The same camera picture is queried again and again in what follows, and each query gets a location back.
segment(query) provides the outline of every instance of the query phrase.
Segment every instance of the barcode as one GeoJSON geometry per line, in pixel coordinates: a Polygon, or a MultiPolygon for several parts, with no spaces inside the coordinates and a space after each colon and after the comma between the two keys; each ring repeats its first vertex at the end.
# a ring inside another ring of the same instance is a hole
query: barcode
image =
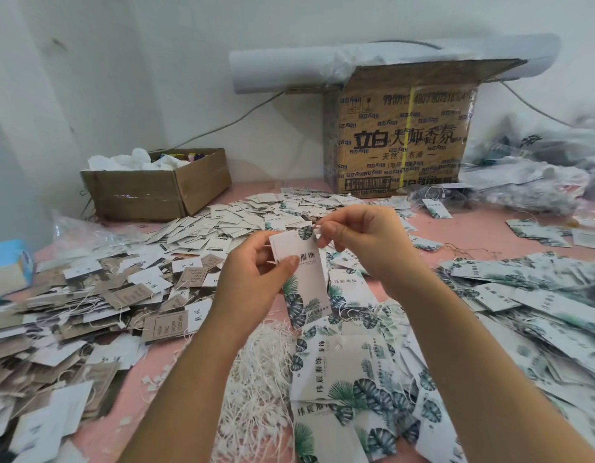
{"type": "Polygon", "coordinates": [[[389,189],[391,177],[348,178],[344,181],[345,191],[389,189]]]}

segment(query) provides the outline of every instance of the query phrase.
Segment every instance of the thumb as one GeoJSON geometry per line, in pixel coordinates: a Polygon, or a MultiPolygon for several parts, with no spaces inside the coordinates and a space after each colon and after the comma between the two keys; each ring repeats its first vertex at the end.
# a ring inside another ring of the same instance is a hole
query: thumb
{"type": "Polygon", "coordinates": [[[296,272],[299,266],[299,257],[298,256],[290,256],[283,259],[276,267],[268,272],[267,274],[263,275],[265,279],[265,284],[269,285],[274,293],[277,293],[283,284],[291,277],[293,273],[296,272]]]}
{"type": "Polygon", "coordinates": [[[361,235],[359,232],[333,221],[324,222],[321,226],[321,233],[328,239],[333,240],[334,245],[340,244],[353,253],[355,253],[361,235]]]}

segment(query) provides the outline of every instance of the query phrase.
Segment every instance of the hand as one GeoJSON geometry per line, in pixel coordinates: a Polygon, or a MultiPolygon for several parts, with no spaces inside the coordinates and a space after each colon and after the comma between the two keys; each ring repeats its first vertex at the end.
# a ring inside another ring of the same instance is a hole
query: hand
{"type": "Polygon", "coordinates": [[[274,231],[257,232],[233,249],[226,258],[212,308],[206,323],[225,332],[224,339],[236,340],[241,348],[271,308],[274,297],[286,280],[295,273],[299,257],[292,256],[273,263],[267,245],[274,231]]]}
{"type": "Polygon", "coordinates": [[[334,241],[338,252],[351,250],[360,263],[392,297],[430,272],[389,207],[351,205],[334,211],[319,221],[320,248],[334,241]]]}

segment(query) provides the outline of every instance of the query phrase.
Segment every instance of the pink table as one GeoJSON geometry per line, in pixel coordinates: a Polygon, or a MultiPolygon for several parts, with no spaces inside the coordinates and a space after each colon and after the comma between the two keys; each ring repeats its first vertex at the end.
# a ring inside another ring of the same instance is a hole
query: pink table
{"type": "MultiPolygon", "coordinates": [[[[229,203],[257,193],[278,193],[281,187],[291,186],[330,190],[321,180],[237,183],[216,198],[215,203],[229,203]]],[[[447,244],[434,253],[419,250],[426,263],[432,267],[437,266],[442,260],[454,257],[501,260],[549,250],[581,260],[595,260],[595,250],[592,249],[551,248],[541,245],[538,241],[516,237],[505,224],[505,220],[522,219],[527,216],[526,213],[484,208],[470,213],[454,214],[453,219],[440,220],[435,220],[428,213],[420,211],[410,221],[419,229],[420,237],[447,244]]],[[[564,223],[555,219],[541,220],[541,222],[564,223]]],[[[141,225],[142,228],[158,226],[160,225],[141,225]]],[[[40,259],[49,258],[51,249],[43,249],[38,256],[40,259]]],[[[378,281],[368,278],[368,283],[379,301],[387,298],[378,281]]],[[[277,296],[271,310],[274,312],[274,318],[279,320],[287,318],[282,296],[277,296]]],[[[172,363],[173,355],[181,349],[183,343],[184,340],[174,340],[152,346],[147,357],[140,360],[130,371],[111,413],[105,418],[87,424],[77,432],[74,443],[86,457],[90,458],[91,463],[113,463],[117,460],[143,418],[152,398],[152,394],[147,392],[147,385],[144,385],[141,379],[145,376],[155,377],[162,374],[163,367],[172,363]],[[120,421],[126,417],[130,417],[130,423],[120,426],[120,421]]],[[[425,461],[404,441],[400,441],[397,448],[399,455],[387,461],[402,463],[425,461]]],[[[287,455],[283,460],[290,461],[291,456],[287,455]]]]}

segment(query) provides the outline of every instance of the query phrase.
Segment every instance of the forearm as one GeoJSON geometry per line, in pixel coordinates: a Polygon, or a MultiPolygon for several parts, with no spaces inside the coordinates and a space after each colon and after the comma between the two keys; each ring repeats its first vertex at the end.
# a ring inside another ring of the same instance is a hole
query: forearm
{"type": "Polygon", "coordinates": [[[205,322],[150,405],[120,463],[210,460],[225,384],[240,345],[205,322]]]}
{"type": "Polygon", "coordinates": [[[595,461],[593,449],[434,273],[416,268],[408,281],[389,294],[407,312],[469,461],[595,461]]]}

